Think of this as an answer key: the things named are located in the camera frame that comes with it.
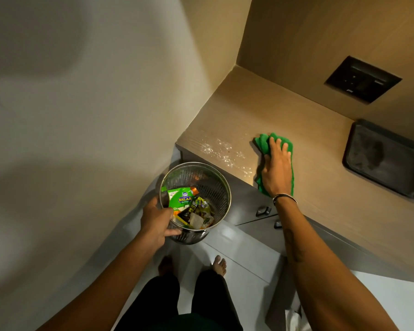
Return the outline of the black rectangular tray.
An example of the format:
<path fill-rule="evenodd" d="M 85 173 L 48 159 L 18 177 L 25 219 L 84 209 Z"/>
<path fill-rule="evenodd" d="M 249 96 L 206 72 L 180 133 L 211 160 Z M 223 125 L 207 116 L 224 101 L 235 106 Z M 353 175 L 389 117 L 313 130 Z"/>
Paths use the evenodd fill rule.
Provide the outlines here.
<path fill-rule="evenodd" d="M 414 141 L 364 119 L 352 123 L 343 166 L 414 200 Z"/>

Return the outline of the person's left forearm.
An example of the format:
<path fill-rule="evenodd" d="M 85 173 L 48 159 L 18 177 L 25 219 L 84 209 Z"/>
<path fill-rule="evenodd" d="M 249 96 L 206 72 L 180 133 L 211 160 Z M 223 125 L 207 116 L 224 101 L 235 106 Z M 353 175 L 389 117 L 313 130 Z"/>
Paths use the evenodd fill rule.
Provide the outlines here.
<path fill-rule="evenodd" d="M 164 234 L 140 231 L 81 294 L 37 331 L 111 331 Z"/>

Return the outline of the person's left hand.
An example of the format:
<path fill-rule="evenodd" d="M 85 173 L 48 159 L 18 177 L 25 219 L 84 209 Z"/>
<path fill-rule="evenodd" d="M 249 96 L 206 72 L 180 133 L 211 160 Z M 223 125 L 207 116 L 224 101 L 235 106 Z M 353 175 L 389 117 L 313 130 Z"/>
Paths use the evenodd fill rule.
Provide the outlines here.
<path fill-rule="evenodd" d="M 164 231 L 173 219 L 173 209 L 158 208 L 158 201 L 158 196 L 155 196 L 144 206 L 140 220 L 139 245 L 148 254 L 154 254 L 163 246 Z"/>

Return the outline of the white crumpled bag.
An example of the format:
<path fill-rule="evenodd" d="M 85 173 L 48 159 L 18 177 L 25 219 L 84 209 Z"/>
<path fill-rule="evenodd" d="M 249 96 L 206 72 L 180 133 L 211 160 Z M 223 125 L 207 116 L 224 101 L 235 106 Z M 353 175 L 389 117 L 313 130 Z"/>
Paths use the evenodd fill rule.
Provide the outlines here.
<path fill-rule="evenodd" d="M 285 331 L 312 331 L 302 305 L 285 310 Z"/>

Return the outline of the green snack packet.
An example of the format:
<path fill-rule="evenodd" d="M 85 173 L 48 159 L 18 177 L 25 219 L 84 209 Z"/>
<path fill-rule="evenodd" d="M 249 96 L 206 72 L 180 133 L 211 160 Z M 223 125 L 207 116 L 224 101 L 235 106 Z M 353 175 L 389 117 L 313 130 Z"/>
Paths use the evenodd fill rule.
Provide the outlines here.
<path fill-rule="evenodd" d="M 177 213 L 187 208 L 194 197 L 190 187 L 161 188 L 161 203 L 164 207 L 172 208 Z"/>

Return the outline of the yellow black wrapper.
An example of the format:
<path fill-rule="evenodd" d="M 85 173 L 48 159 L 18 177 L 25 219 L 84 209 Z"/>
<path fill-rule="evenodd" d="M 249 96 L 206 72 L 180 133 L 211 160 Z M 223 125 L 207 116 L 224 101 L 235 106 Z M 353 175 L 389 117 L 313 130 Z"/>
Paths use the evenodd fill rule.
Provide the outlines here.
<path fill-rule="evenodd" d="M 214 217 L 210 204 L 203 198 L 195 196 L 190 204 L 189 211 L 201 218 Z"/>

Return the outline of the silver wrist bangle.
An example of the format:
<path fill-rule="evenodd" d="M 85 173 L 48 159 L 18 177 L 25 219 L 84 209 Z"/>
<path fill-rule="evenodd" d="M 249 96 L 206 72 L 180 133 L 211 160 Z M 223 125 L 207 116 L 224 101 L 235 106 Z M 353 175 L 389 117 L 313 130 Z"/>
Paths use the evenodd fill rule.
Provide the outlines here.
<path fill-rule="evenodd" d="M 296 199 L 295 199 L 292 195 L 287 194 L 287 193 L 276 194 L 276 195 L 272 198 L 273 204 L 274 204 L 274 205 L 277 205 L 277 203 L 278 203 L 277 201 L 278 201 L 278 199 L 280 199 L 280 198 L 290 199 L 290 200 L 294 201 L 294 202 L 297 204 L 297 200 L 296 200 Z"/>

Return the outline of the spilled white crumbs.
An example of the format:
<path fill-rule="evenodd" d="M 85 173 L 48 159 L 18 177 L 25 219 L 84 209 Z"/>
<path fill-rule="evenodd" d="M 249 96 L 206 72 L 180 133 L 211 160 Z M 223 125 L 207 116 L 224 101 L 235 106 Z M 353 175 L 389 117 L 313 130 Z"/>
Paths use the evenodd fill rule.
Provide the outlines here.
<path fill-rule="evenodd" d="M 199 142 L 200 150 L 210 158 L 216 158 L 228 168 L 235 168 L 245 177 L 254 176 L 254 170 L 246 163 L 246 156 L 240 150 L 221 139 L 207 140 L 205 137 Z"/>

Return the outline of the person's right foot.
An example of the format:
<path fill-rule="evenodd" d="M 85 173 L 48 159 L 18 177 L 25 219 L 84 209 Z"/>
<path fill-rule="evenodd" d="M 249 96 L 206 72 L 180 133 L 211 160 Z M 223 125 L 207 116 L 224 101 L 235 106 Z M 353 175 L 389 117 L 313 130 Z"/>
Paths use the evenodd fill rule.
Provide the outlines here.
<path fill-rule="evenodd" d="M 217 255 L 214 259 L 214 262 L 211 268 L 215 273 L 224 277 L 226 274 L 226 268 L 227 268 L 226 260 L 224 258 L 221 258 L 220 255 Z"/>

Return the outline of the black trousers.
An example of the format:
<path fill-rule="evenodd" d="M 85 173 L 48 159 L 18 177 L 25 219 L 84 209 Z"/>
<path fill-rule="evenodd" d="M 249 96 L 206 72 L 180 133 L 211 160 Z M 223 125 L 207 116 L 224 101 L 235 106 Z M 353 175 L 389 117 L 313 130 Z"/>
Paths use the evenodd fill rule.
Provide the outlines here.
<path fill-rule="evenodd" d="M 179 296 L 173 273 L 150 279 L 114 331 L 243 331 L 226 281 L 212 269 L 199 274 L 190 313 L 178 312 Z"/>

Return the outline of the green cleaning cloth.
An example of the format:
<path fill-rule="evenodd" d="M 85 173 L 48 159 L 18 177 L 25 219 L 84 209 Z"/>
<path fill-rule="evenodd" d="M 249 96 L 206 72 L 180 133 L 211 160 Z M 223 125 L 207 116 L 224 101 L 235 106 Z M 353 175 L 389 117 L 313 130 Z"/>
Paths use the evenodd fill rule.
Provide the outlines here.
<path fill-rule="evenodd" d="M 267 190 L 264 187 L 263 184 L 263 180 L 262 180 L 262 169 L 264 166 L 264 161 L 265 161 L 265 155 L 271 155 L 270 154 L 270 138 L 274 138 L 274 140 L 276 141 L 277 139 L 281 139 L 281 145 L 288 144 L 288 151 L 291 153 L 291 167 L 292 167 L 292 184 L 291 184 L 291 193 L 290 195 L 293 196 L 294 195 L 294 170 L 293 170 L 293 166 L 292 166 L 292 160 L 293 160 L 293 144 L 292 142 L 286 138 L 286 137 L 282 137 L 282 136 L 278 136 L 276 133 L 271 133 L 271 134 L 260 134 L 259 137 L 255 137 L 253 139 L 253 143 L 257 146 L 257 148 L 259 149 L 259 151 L 262 154 L 262 163 L 260 165 L 260 167 L 258 168 L 257 171 L 257 176 L 255 178 L 255 182 L 258 185 L 258 190 L 264 194 L 269 196 L 269 193 L 267 192 Z"/>

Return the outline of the perforated steel trash bin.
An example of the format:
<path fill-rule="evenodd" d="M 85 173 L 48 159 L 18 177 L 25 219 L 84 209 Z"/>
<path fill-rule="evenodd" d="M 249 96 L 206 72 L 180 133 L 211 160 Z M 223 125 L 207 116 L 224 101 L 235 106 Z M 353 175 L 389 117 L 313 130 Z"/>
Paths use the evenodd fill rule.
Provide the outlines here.
<path fill-rule="evenodd" d="M 204 229 L 193 229 L 189 225 L 190 205 L 183 211 L 173 211 L 169 228 L 179 228 L 182 234 L 170 237 L 181 245 L 194 245 L 202 241 L 227 215 L 231 206 L 231 190 L 225 177 L 215 168 L 201 162 L 185 162 L 172 168 L 162 179 L 161 188 L 196 187 L 199 196 L 205 199 L 214 211 L 214 217 L 204 218 Z"/>

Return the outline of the black wall switch plate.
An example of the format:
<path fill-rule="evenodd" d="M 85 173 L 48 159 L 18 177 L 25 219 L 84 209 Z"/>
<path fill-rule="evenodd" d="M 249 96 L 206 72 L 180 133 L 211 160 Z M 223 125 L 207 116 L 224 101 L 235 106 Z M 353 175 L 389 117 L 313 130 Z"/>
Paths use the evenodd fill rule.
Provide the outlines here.
<path fill-rule="evenodd" d="M 348 56 L 325 84 L 365 104 L 371 104 L 401 81 L 401 77 Z"/>

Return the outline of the person's right forearm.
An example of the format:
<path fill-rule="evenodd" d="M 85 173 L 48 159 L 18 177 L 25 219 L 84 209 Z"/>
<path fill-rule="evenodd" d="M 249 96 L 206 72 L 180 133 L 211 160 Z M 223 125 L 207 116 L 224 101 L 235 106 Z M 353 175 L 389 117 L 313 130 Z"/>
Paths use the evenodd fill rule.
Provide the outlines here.
<path fill-rule="evenodd" d="M 399 331 L 375 296 L 320 238 L 298 205 L 286 198 L 277 202 L 287 260 L 312 331 Z"/>

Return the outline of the person's right hand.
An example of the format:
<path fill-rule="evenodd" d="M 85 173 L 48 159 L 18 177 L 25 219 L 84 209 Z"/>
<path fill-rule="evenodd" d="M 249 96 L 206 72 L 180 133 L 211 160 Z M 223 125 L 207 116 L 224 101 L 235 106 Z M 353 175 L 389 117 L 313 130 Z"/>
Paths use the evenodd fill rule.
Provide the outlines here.
<path fill-rule="evenodd" d="M 262 180 L 265 189 L 270 197 L 276 194 L 291 193 L 292 184 L 292 170 L 290 168 L 287 153 L 288 144 L 282 145 L 284 158 L 282 161 L 275 161 L 275 140 L 270 138 L 270 154 L 265 155 L 265 164 L 262 169 Z"/>

